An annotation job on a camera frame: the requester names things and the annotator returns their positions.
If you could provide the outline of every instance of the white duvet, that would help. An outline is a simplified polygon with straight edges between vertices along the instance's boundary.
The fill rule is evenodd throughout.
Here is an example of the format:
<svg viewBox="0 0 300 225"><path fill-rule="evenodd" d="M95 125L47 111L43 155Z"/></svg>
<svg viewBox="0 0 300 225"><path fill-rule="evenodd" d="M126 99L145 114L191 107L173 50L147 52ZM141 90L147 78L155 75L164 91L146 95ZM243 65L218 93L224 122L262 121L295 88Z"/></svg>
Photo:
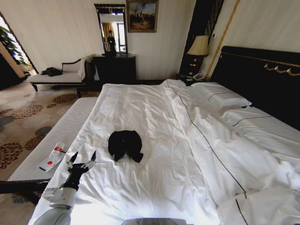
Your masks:
<svg viewBox="0 0 300 225"><path fill-rule="evenodd" d="M71 224L120 225L131 218L181 218L188 224L300 223L299 174L237 135L192 87L106 84L48 187L59 187L79 151L97 164L80 180ZM110 134L135 130L143 159L114 162ZM30 224L50 209L41 199Z"/></svg>
<svg viewBox="0 0 300 225"><path fill-rule="evenodd" d="M144 154L140 163L124 157L114 162L108 138L114 131L135 130ZM86 162L96 151L96 165L82 175L71 224L120 225L131 218L181 218L189 224L218 224L199 166L175 118L163 86L103 86L89 118L48 187L68 177L66 162ZM29 224L49 210L41 198Z"/></svg>

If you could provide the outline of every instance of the toothpaste tube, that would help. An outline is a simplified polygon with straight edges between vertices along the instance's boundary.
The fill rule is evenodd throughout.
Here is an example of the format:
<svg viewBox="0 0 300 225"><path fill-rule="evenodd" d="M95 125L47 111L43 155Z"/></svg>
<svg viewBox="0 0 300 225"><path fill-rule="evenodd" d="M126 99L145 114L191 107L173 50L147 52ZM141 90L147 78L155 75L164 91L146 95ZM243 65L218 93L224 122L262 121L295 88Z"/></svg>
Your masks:
<svg viewBox="0 0 300 225"><path fill-rule="evenodd" d="M46 159L44 159L38 167L45 171L48 172L51 170L53 167L55 167L65 156L65 152L63 151L65 144L62 142L58 142L54 149L52 150L50 156Z"/></svg>

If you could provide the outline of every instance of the table lamp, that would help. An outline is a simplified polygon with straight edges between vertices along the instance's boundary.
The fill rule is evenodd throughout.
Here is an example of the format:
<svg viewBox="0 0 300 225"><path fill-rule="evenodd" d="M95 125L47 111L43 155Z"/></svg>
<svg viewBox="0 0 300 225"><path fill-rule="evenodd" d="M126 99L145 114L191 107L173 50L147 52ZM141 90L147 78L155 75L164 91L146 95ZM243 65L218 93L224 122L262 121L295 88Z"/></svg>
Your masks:
<svg viewBox="0 0 300 225"><path fill-rule="evenodd" d="M203 58L208 55L208 36L197 36L187 54L195 56L195 58L189 64L190 72L188 73L188 75L192 76L195 73L199 72Z"/></svg>

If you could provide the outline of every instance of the telephone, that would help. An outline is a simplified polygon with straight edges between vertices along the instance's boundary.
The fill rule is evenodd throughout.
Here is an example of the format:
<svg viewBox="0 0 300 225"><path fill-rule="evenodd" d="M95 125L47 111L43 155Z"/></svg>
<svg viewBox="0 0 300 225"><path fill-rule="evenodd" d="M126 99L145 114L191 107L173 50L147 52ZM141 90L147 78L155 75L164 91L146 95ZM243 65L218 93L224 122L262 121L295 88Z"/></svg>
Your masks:
<svg viewBox="0 0 300 225"><path fill-rule="evenodd" d="M193 76L193 79L194 79L195 81L202 81L202 80L205 79L205 75L202 74L202 73L198 73L198 74L195 74L195 75Z"/></svg>

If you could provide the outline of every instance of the mirror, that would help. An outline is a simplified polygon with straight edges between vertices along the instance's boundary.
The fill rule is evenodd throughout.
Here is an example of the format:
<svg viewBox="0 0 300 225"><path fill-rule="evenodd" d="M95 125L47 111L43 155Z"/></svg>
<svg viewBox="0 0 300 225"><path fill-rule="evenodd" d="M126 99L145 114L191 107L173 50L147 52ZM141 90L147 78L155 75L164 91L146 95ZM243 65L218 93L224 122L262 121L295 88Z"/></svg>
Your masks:
<svg viewBox="0 0 300 225"><path fill-rule="evenodd" d="M125 4L95 4L105 54L127 53Z"/></svg>

